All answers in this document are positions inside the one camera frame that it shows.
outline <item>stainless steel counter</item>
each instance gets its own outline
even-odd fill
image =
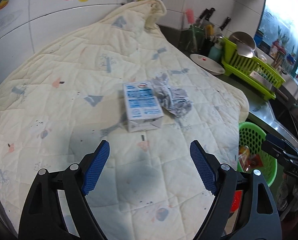
[[[246,95],[249,102],[248,118],[255,124],[260,126],[273,135],[289,141],[295,148],[298,149],[298,141],[296,138],[276,120],[274,112],[269,102],[265,102],[257,91],[243,80],[234,75],[227,77],[225,75],[217,76],[222,81],[240,89]]]

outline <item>pink brush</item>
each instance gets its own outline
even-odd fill
[[[189,24],[193,24],[194,23],[194,13],[192,9],[187,9],[185,10],[185,14],[187,17],[187,21]]]

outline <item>silver screw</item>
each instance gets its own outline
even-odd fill
[[[76,171],[78,168],[79,168],[79,165],[76,163],[74,163],[70,166],[70,170],[72,170],[72,171]]]
[[[228,171],[230,169],[229,165],[228,164],[222,164],[221,165],[221,168],[225,171]]]
[[[40,169],[38,173],[39,175],[44,175],[46,172],[47,172],[46,169]]]
[[[257,175],[257,176],[260,176],[261,172],[259,170],[254,170],[254,174]]]

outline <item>crumpled paper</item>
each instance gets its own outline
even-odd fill
[[[182,88],[176,88],[168,84],[168,76],[163,73],[151,80],[155,95],[160,105],[166,108],[176,117],[184,118],[192,108],[187,92]]]

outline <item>green basket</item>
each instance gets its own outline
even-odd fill
[[[251,154],[259,154],[263,167],[257,169],[262,172],[270,187],[277,174],[277,160],[261,150],[261,145],[265,138],[266,133],[259,126],[251,122],[239,124],[239,147],[247,145]],[[243,172],[239,161],[237,171]]]
[[[226,70],[225,75],[230,76],[234,74],[246,81],[248,84],[259,90],[263,95],[265,101],[269,99],[276,99],[274,92],[269,91],[261,83],[251,78],[249,75],[253,70],[260,69],[267,79],[274,87],[279,87],[285,82],[282,76],[271,66],[262,62],[257,57],[246,58],[237,54],[237,45],[230,40],[224,38],[225,50],[222,58],[222,64]]]

